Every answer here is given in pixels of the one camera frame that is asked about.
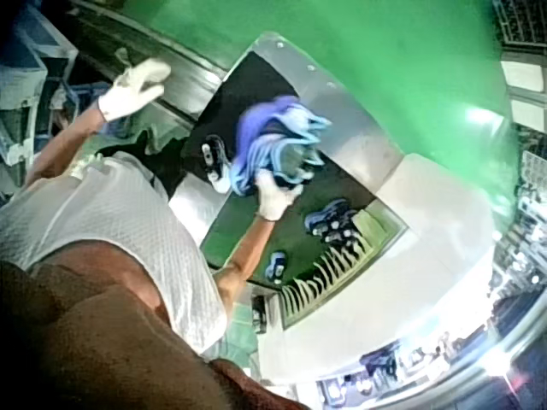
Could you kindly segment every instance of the forearm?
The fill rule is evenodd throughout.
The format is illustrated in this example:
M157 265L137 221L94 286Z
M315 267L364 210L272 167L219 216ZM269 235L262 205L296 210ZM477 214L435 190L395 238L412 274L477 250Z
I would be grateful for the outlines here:
M256 216L249 230L230 256L227 265L236 267L243 280L250 278L258 266L274 226L275 222Z
M25 186L38 179L54 178L64 173L86 139L100 130L104 122L96 104L84 111L42 149L26 176Z
M226 265L215 274L216 287L228 318L232 316L233 303L258 266L274 225L275 222L256 216Z

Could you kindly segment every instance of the metal rack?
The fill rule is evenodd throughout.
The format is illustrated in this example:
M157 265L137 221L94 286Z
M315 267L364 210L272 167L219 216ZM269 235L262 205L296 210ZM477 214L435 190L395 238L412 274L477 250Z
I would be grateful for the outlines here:
M546 4L543 0L493 0L503 45L547 47Z

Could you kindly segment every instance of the white glove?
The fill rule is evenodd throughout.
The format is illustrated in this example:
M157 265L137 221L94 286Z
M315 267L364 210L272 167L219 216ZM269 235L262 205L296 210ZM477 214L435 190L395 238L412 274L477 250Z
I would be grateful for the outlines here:
M256 186L260 194L258 214L265 220L279 220L289 205L302 194L303 187L297 185L292 190L282 189L275 184L274 176L266 169L256 175Z
M163 94L161 83L171 73L163 61L149 58L128 68L106 94L98 98L98 107L106 121L116 120L139 111ZM143 91L144 85L150 85Z

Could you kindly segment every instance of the green wall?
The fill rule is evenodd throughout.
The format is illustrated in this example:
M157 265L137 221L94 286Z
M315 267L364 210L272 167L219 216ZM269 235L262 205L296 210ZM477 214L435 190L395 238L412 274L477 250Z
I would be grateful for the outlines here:
M403 151L484 187L511 214L518 149L508 121L495 132L488 123L509 116L509 100L487 1L127 0L124 13L224 68L262 32L280 33Z

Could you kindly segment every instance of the green surface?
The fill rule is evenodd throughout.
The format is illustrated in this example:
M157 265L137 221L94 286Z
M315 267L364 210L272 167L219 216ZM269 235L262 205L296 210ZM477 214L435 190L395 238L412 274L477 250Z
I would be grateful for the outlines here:
M318 237L307 234L304 218L307 214L323 209L330 201L345 197L352 208L365 208L374 195L355 181L334 162L323 156L325 166L315 173L303 194L283 215L273 229L264 256L253 274L252 280L262 285L280 288L266 279L264 272L273 252L285 251L287 268L283 272L286 284L310 269L328 247ZM221 267L236 247L240 238L255 217L256 197L245 198L231 194L220 211L207 237L202 242L202 252L208 263Z
M344 83L404 152L482 186L510 219L517 146L506 122L492 126L509 116L509 99L491 1L127 0L124 12L224 68L262 32L278 32Z
M232 320L228 324L226 333L205 352L204 357L210 360L227 359L242 369L252 368L258 373L258 366L250 357L258 350L252 314L250 305L235 303Z

